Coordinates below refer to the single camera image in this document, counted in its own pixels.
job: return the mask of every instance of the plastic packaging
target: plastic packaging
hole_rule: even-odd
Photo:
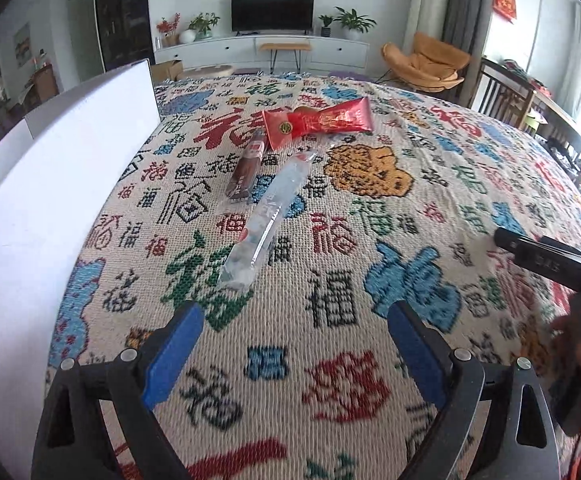
[[[263,128],[257,128],[248,141],[242,158],[239,159],[237,167],[228,181],[224,195],[215,208],[216,215],[242,213],[247,209],[257,173],[262,167],[265,149],[266,133]]]
[[[306,184],[317,152],[299,152],[289,158],[260,199],[233,246],[219,275],[218,288],[245,291],[253,284],[279,224],[298,190]]]
[[[340,103],[323,110],[298,107],[292,112],[264,110],[262,113],[268,142],[273,150],[281,148],[291,139],[306,134],[373,130],[373,115],[368,97]]]

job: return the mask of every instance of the blue gripper pad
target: blue gripper pad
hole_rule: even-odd
[[[397,303],[392,304],[389,309],[387,320],[393,342],[408,367],[408,373],[419,388],[422,398],[426,402],[432,402],[438,410],[442,410],[446,404],[445,377],[435,355]],[[423,324],[422,328],[430,330]]]
[[[146,369],[141,400],[149,410],[168,399],[175,381],[197,343],[204,326],[202,309],[195,304],[170,333],[159,353]]]

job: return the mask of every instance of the black cabinet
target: black cabinet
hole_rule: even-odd
[[[148,0],[94,0],[104,68],[148,58],[155,63]]]

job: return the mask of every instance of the woven fabric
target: woven fabric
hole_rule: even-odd
[[[371,101],[372,134],[266,153],[256,198],[295,150],[321,150],[251,290],[216,291],[245,218],[214,210],[261,111],[359,96]],[[138,348],[197,300],[203,333],[155,409],[196,480],[397,478],[436,415],[387,331],[398,299],[452,348],[484,362],[527,356],[551,380],[545,323],[567,311],[568,291],[514,266],[492,235],[503,226],[581,248],[581,196],[526,134],[430,97],[314,76],[185,80],[157,100],[164,121],[71,276],[48,380],[65,357]],[[112,410],[106,418],[132,477]],[[472,430],[467,450],[478,439]]]

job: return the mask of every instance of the silver bolt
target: silver bolt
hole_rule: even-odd
[[[120,358],[125,363],[130,363],[131,361],[133,361],[135,359],[135,357],[137,357],[137,350],[135,348],[126,348],[120,354]]]
[[[70,370],[74,366],[75,366],[75,360],[72,357],[69,357],[67,359],[64,359],[61,362],[61,364],[59,365],[59,368],[66,371],[66,370]]]
[[[526,357],[518,357],[517,358],[517,365],[522,370],[530,370],[531,369],[531,362]]]
[[[471,360],[471,352],[466,350],[465,348],[458,348],[454,352],[455,357],[458,358],[460,361],[470,361]]]

